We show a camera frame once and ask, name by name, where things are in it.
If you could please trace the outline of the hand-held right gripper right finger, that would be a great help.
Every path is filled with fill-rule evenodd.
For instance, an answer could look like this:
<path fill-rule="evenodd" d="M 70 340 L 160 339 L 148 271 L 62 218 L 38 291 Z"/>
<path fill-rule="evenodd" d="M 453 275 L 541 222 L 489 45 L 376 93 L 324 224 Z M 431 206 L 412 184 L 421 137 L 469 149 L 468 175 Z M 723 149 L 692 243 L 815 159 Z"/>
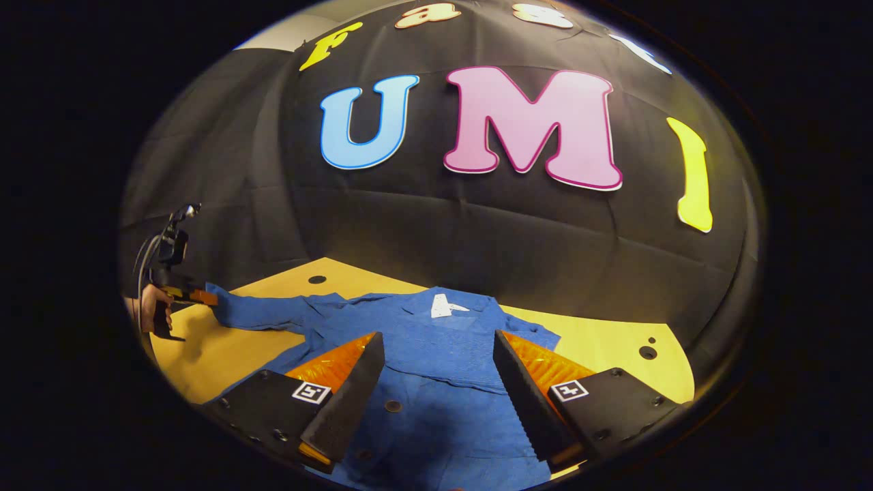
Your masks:
<path fill-rule="evenodd" d="M 537 459 L 552 470 L 617 457 L 683 413 L 630 371 L 592 371 L 507 331 L 494 333 L 492 354 Z"/>

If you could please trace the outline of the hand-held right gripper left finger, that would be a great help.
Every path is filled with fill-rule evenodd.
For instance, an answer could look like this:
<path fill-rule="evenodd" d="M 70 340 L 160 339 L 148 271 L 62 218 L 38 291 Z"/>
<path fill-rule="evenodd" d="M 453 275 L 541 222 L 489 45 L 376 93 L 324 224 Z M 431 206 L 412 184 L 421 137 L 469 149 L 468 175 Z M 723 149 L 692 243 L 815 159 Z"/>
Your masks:
<path fill-rule="evenodd" d="M 361 425 L 385 364 L 367 333 L 293 370 L 260 370 L 205 404 L 205 415 L 296 467 L 333 472 Z"/>

